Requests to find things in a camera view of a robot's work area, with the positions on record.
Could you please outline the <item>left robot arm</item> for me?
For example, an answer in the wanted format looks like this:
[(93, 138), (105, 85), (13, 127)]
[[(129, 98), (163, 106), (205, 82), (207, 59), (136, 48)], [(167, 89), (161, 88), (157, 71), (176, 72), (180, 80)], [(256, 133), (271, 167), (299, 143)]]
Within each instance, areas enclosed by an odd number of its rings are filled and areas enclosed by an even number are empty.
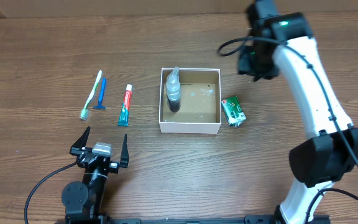
[(90, 128), (86, 128), (71, 146), (70, 154), (76, 157), (76, 165), (85, 170), (83, 179), (69, 183), (62, 190), (65, 206), (65, 223), (112, 223), (107, 213), (101, 212), (108, 174), (117, 174), (129, 165), (127, 138), (124, 137), (119, 162), (111, 160), (112, 145), (97, 142), (86, 145)]

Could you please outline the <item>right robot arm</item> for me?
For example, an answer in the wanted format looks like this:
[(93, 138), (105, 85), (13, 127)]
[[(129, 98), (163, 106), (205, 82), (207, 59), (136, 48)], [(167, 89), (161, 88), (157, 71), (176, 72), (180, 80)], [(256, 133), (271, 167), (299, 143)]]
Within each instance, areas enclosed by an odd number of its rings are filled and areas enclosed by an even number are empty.
[(274, 223), (318, 223), (314, 211), (343, 175), (358, 167), (358, 128), (339, 103), (302, 13), (281, 15), (270, 0), (246, 10), (250, 31), (239, 51), (238, 72), (254, 80), (282, 74), (298, 104), (305, 142), (289, 153), (294, 181)]

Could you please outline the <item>green soap bar packet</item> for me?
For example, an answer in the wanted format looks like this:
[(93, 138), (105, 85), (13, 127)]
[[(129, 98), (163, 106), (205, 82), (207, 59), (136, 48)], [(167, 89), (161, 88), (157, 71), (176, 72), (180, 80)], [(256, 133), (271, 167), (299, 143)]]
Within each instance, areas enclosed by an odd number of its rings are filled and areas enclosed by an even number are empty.
[(238, 127), (246, 120), (237, 96), (222, 100), (221, 106), (230, 126)]

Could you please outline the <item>clear bottle dark liquid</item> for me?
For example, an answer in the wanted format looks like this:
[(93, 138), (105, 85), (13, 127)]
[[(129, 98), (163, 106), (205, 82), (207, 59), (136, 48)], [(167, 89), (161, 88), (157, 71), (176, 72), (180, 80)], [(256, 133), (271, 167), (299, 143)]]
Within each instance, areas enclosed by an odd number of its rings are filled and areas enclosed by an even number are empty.
[(168, 75), (165, 89), (168, 99), (168, 106), (171, 112), (178, 112), (180, 110), (181, 98), (181, 85), (178, 67), (175, 67)]

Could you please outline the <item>red green toothpaste tube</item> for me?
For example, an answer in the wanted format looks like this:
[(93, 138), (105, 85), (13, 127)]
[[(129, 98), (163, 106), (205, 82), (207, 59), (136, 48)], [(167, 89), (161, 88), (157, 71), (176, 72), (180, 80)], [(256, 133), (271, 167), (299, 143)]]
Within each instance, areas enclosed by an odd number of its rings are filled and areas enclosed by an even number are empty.
[(129, 125), (129, 108), (131, 105), (131, 98), (132, 98), (132, 85), (127, 84), (126, 91), (124, 94), (124, 100), (122, 102), (119, 121), (118, 121), (119, 126), (128, 126)]

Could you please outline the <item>blue razor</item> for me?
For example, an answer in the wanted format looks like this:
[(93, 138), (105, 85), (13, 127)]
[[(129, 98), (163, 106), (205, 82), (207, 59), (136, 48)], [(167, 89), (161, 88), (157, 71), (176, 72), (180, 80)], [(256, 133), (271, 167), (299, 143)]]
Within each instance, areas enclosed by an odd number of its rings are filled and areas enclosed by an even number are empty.
[(106, 89), (106, 83), (107, 83), (107, 79), (103, 78), (101, 89), (99, 92), (98, 104), (93, 107), (96, 110), (105, 110), (106, 109), (106, 107), (103, 106), (103, 99), (104, 99), (104, 93), (105, 93), (105, 89)]

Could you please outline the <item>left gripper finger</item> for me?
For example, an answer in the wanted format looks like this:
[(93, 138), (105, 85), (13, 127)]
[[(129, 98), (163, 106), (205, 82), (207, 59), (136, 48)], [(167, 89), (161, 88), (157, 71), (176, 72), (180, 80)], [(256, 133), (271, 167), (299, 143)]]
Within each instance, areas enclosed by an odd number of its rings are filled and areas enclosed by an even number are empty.
[(91, 127), (88, 126), (84, 133), (76, 140), (76, 142), (71, 146), (71, 149), (82, 149), (86, 146)]
[(121, 164), (128, 164), (129, 163), (129, 152), (127, 149), (127, 135), (124, 135), (124, 140), (122, 144), (122, 151), (121, 151), (121, 158), (120, 158)]

